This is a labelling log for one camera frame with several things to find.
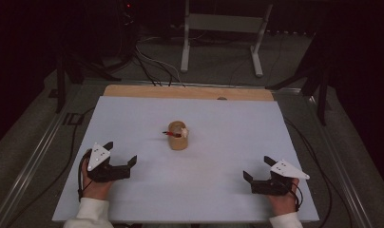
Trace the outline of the wooden table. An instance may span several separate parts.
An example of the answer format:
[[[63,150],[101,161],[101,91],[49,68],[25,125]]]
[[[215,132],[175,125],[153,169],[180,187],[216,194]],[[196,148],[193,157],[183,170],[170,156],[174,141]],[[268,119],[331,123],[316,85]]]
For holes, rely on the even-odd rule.
[[[104,92],[109,97],[174,98],[223,101],[273,101],[269,90],[225,87],[183,87],[153,85],[108,85]]]

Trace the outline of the person's right hand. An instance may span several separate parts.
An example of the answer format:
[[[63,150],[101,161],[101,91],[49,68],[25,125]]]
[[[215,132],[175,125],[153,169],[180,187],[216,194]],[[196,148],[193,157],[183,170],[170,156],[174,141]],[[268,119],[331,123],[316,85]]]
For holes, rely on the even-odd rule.
[[[296,212],[297,195],[299,179],[292,179],[292,189],[284,196],[268,196],[272,211],[275,216],[282,216]]]

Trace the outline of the dark equipment with red light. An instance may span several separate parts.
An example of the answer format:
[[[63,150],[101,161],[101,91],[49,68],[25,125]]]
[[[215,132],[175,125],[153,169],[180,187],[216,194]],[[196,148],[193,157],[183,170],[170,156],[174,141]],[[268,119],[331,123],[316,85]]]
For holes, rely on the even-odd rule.
[[[131,0],[116,0],[117,19],[120,30],[120,59],[127,63],[134,52],[137,36],[137,25],[135,23],[135,13]]]

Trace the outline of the black metal stand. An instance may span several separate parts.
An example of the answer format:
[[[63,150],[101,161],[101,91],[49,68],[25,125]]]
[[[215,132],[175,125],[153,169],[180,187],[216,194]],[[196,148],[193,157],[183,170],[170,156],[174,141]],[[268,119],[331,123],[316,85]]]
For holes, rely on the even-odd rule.
[[[111,81],[119,82],[120,78],[116,78],[101,68],[93,65],[85,58],[68,48],[60,48],[56,52],[56,81],[57,88],[52,90],[50,96],[57,99],[56,113],[63,110],[67,101],[66,76],[74,84],[80,84],[85,77],[81,73],[81,67],[95,73],[99,77]]]
[[[316,33],[312,42],[307,48],[304,56],[298,64],[298,69],[293,76],[265,88],[270,90],[280,90],[288,85],[306,79],[300,92],[303,96],[311,97],[316,91],[317,95],[317,117],[322,125],[326,124],[325,109],[326,96],[329,81],[330,58],[322,47],[322,39]]]

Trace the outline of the white metal stand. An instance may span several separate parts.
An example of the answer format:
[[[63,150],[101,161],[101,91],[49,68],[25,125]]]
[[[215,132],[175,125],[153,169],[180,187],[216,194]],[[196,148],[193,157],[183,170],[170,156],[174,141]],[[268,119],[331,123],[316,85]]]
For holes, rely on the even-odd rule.
[[[263,70],[259,59],[259,48],[266,31],[272,9],[273,5],[268,4],[264,14],[261,17],[201,14],[192,13],[190,11],[190,0],[185,0],[181,72],[188,71],[190,30],[229,31],[257,34],[256,43],[250,47],[250,54],[255,75],[257,77],[262,77]]]

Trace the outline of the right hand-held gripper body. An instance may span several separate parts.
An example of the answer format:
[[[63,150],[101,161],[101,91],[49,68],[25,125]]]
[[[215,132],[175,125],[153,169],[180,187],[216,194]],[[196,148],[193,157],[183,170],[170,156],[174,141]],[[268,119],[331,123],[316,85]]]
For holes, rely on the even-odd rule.
[[[250,183],[251,192],[253,194],[284,196],[292,189],[292,179],[310,179],[308,174],[285,160],[277,161],[275,165],[270,166],[270,175],[269,180],[253,180]]]

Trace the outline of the black floor bracket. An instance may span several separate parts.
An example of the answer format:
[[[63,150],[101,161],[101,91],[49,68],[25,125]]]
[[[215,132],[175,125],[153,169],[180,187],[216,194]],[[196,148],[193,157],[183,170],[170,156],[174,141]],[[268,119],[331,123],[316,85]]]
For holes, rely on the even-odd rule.
[[[79,113],[67,113],[63,125],[81,125],[84,121],[84,115]]]

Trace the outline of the white board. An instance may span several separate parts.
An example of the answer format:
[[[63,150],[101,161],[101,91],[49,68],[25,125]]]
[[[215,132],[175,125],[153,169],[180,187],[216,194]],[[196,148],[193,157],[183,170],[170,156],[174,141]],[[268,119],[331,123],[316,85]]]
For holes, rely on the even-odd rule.
[[[189,130],[184,150],[172,150],[163,134],[175,121]],[[242,172],[268,179],[265,156],[299,165],[275,102],[103,96],[79,151],[109,142],[111,164],[137,156],[130,178],[110,190],[113,222],[262,222],[271,206]]]

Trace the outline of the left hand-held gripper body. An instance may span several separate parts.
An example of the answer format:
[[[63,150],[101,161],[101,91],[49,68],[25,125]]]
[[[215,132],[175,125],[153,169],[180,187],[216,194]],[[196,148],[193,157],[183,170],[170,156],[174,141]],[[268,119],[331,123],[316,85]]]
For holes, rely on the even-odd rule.
[[[87,175],[96,182],[109,182],[130,178],[127,165],[113,166],[109,163],[110,151],[95,143],[89,151]]]

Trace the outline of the person's left hand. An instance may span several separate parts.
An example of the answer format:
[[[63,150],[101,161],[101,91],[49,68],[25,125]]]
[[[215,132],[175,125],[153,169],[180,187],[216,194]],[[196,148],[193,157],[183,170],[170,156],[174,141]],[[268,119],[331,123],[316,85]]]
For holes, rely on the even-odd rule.
[[[95,200],[106,200],[113,181],[95,182],[87,175],[88,160],[82,163],[82,187],[81,196]]]

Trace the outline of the tan round pen holder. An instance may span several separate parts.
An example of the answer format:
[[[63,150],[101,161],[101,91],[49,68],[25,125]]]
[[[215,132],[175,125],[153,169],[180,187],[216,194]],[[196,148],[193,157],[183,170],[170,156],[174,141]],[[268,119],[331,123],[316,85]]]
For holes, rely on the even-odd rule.
[[[186,127],[184,122],[175,121],[169,124],[167,131],[181,133],[181,129],[183,127]],[[171,136],[167,136],[167,138],[168,138],[169,146],[172,150],[184,150],[188,146],[188,137],[174,138]]]

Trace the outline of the aluminium rail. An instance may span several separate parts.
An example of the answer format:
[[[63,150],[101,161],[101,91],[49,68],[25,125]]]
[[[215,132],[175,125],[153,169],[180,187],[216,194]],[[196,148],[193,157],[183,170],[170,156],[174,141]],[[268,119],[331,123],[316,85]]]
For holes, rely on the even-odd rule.
[[[109,85],[119,85],[119,86],[158,86],[162,85],[163,87],[214,87],[214,88],[244,88],[244,89],[265,89],[264,86],[256,85],[210,85],[210,84],[191,84],[191,83],[171,83],[171,86],[167,82],[161,82],[160,84],[153,84],[150,81],[134,81],[134,80],[121,80],[121,81],[108,81],[108,80],[98,80],[98,79],[85,79],[83,81],[84,85],[100,85],[100,86],[109,86]],[[278,90],[270,90],[272,93],[285,93],[285,94],[300,94],[300,88],[293,87],[283,87]]]
[[[52,144],[67,115],[34,105],[0,142],[0,228],[61,228],[51,220],[68,151],[55,161]]]
[[[332,167],[338,179],[340,189],[342,192],[343,201],[349,209],[349,213],[352,215],[352,219],[358,228],[374,228],[371,221],[364,209],[363,203],[355,190],[355,187],[350,180],[348,172],[338,155],[336,144],[333,142],[332,136],[329,133],[326,126],[320,123],[317,117],[317,102],[313,97],[304,99],[312,119],[315,121],[315,125],[321,139],[324,141],[327,147],[327,157],[332,163]]]

